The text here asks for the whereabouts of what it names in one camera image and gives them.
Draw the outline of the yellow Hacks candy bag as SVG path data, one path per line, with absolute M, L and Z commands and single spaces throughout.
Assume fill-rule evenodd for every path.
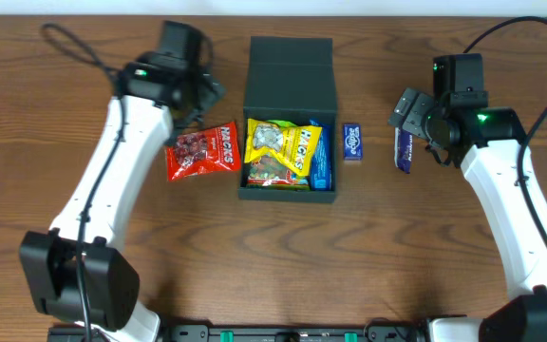
M 276 123 L 249 119 L 244 162 L 254 162 L 270 155 L 297 176 L 307 177 L 321 133 L 321 126 L 282 127 Z

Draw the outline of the Haribo worms candy bag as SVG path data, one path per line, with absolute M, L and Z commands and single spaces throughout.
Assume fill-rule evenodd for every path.
M 268 120 L 264 122 L 278 124 L 282 127 L 296 126 L 294 123 L 281 120 Z M 246 184 L 250 187 L 287 190 L 307 190 L 309 188 L 307 177 L 297 176 L 270 155 L 265 155 L 247 164 L 250 165 L 250 169 Z

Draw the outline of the blue cookie pack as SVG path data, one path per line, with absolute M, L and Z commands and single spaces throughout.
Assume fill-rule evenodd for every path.
M 311 160 L 310 186 L 314 191 L 329 191 L 331 190 L 330 129 L 314 119 L 310 119 L 310 124 L 321 128 Z

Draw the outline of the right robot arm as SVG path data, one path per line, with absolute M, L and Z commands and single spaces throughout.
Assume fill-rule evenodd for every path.
M 509 301 L 485 318 L 449 316 L 424 323 L 422 341 L 547 341 L 547 202 L 534 172 L 518 115 L 491 107 L 482 57 L 433 60 L 434 93 L 407 88 L 388 120 L 396 166 L 408 171 L 412 143 L 447 153 L 440 165 L 462 171 L 496 241 Z

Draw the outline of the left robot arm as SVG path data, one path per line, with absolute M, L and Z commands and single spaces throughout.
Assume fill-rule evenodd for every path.
M 82 341 L 155 341 L 160 317 L 140 302 L 139 275 L 123 257 L 126 230 L 159 151 L 201 123 L 224 94 L 211 72 L 212 42 L 195 27 L 166 21 L 156 49 L 114 68 L 59 24 L 43 24 L 41 34 L 64 55 L 100 70 L 112 96 L 68 203 L 46 232 L 28 232 L 21 242 L 33 304 L 41 314 L 78 324 Z

